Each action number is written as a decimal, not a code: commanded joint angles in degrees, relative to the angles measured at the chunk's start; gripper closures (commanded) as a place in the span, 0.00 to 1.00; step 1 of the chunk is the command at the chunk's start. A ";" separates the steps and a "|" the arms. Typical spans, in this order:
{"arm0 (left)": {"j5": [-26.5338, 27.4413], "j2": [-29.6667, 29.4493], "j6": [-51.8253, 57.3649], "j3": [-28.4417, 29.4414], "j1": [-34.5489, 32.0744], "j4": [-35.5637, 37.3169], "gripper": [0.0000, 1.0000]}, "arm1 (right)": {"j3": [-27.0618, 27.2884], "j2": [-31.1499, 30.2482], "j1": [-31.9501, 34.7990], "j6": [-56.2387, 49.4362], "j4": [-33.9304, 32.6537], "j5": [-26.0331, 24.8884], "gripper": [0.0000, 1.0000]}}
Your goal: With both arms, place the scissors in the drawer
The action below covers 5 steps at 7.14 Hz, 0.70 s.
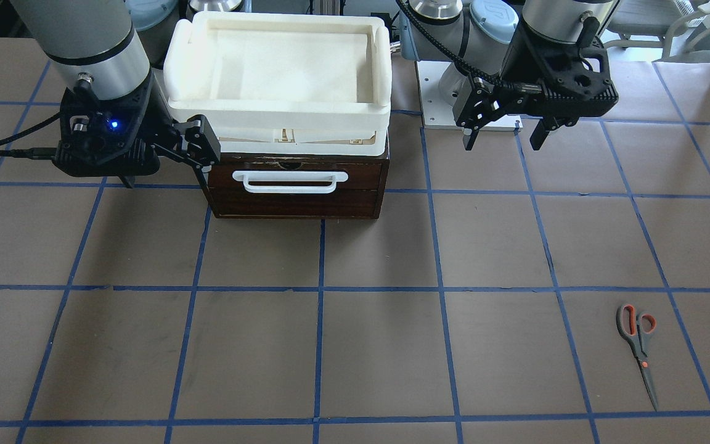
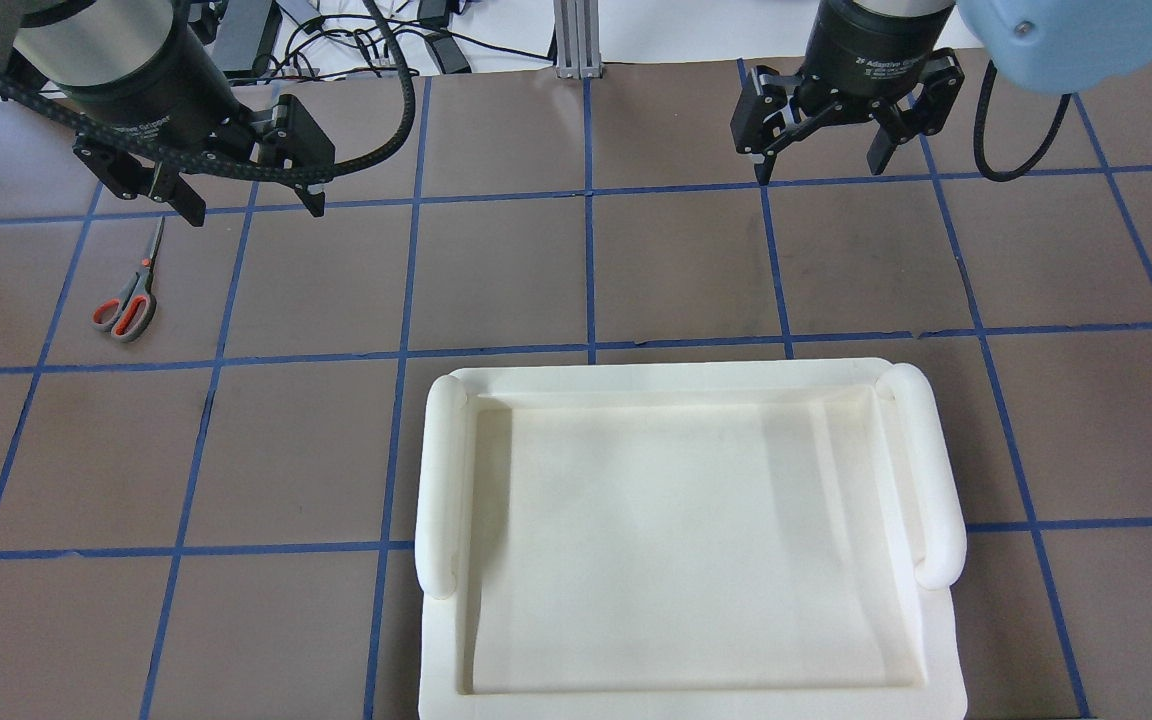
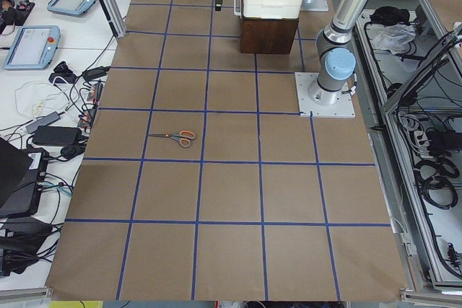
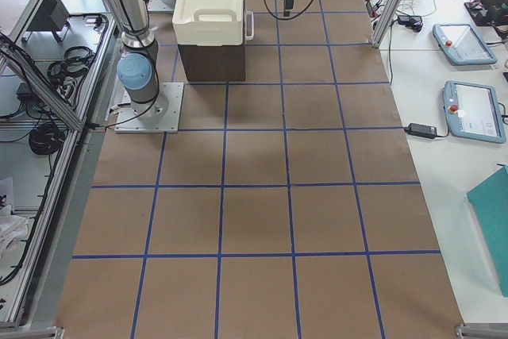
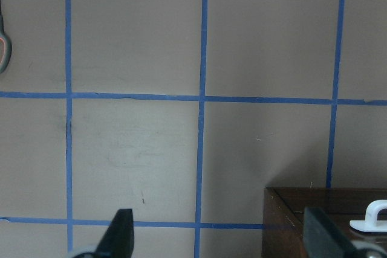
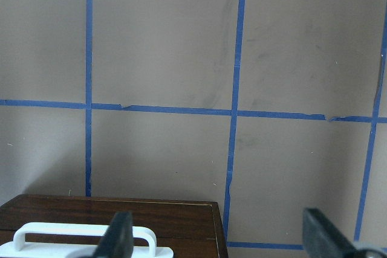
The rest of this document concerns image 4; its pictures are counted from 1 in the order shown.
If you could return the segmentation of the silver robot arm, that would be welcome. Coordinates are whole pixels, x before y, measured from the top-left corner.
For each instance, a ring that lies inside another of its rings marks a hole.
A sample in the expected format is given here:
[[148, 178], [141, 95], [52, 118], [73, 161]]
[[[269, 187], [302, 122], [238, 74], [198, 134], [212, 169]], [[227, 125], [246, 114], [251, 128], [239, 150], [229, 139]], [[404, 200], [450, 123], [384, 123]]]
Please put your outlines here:
[[[283, 1], [288, 15], [294, 0]], [[158, 114], [163, 99], [156, 71], [158, 43], [149, 29], [147, 7], [144, 0], [111, 0], [108, 5], [119, 13], [123, 29], [125, 54], [118, 61], [117, 77], [127, 90], [134, 116], [147, 120]]]

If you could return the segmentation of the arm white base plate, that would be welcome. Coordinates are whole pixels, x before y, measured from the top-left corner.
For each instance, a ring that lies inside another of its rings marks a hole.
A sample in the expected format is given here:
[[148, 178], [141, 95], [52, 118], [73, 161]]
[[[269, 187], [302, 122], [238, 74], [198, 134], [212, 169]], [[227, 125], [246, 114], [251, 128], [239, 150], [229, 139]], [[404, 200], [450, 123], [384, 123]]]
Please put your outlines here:
[[148, 0], [150, 13], [174, 13], [176, 0]]
[[160, 83], [155, 104], [138, 105], [124, 91], [114, 130], [117, 133], [177, 133], [183, 101], [183, 83]]

